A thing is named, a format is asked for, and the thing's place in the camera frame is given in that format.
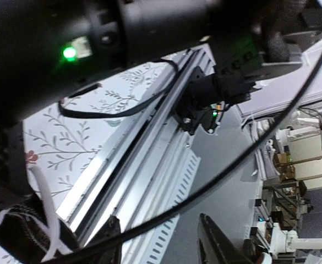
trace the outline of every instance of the sticker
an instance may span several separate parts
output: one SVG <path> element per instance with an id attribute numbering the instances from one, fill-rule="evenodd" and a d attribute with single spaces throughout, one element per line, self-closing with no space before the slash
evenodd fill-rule
<path id="1" fill-rule="evenodd" d="M 92 55 L 92 49 L 87 37 L 79 37 L 72 41 L 72 47 L 77 51 L 77 58 L 85 58 Z"/>

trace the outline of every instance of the floral wallpaper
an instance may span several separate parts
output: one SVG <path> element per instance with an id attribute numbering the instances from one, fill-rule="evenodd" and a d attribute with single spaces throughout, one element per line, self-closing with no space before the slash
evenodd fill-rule
<path id="1" fill-rule="evenodd" d="M 175 54 L 166 58 L 172 59 Z M 99 88 L 73 99 L 65 107 L 81 111 L 118 113 L 138 104 L 144 92 L 158 78 L 166 63 L 146 63 L 103 80 Z M 44 171 L 56 208 L 81 172 L 121 124 L 116 119 L 71 119 L 61 116 L 52 105 L 24 122 L 26 163 Z M 30 184 L 37 190 L 29 175 Z M 19 263 L 0 247 L 0 264 Z"/>

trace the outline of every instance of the leaf pattern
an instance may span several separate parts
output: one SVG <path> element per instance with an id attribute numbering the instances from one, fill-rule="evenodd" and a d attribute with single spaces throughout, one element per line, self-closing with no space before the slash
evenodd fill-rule
<path id="1" fill-rule="evenodd" d="M 64 98 L 68 108 L 100 113 L 120 113 L 135 106 L 161 74 L 165 63 L 145 63 L 99 83 L 83 96 Z M 103 149 L 103 144 L 120 126 L 122 119 L 81 120 L 61 116 L 55 105 L 24 123 L 26 162 L 40 166 L 48 179 L 56 206 Z M 0 247 L 0 264 L 19 264 Z"/>

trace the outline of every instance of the gray floor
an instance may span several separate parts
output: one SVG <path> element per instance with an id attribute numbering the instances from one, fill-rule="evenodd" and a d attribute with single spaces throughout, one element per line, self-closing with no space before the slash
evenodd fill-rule
<path id="1" fill-rule="evenodd" d="M 193 144 L 194 152 L 202 157 L 192 191 L 208 182 L 222 171 L 244 148 L 251 144 L 247 131 L 240 130 L 236 108 L 225 113 L 218 136 L 199 133 Z M 253 221 L 253 204 L 259 188 L 259 180 L 251 176 L 255 170 L 254 158 L 233 173 L 211 196 L 195 208 L 183 214 L 174 231 L 163 264 L 198 264 L 197 226 L 200 213 L 209 215 L 240 247 L 247 226 Z"/>

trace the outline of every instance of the led indicator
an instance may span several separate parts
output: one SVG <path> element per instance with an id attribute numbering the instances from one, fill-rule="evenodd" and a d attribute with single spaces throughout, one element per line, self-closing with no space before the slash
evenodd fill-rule
<path id="1" fill-rule="evenodd" d="M 76 59 L 77 51 L 73 47 L 68 47 L 63 51 L 63 56 L 67 61 L 73 62 Z"/>

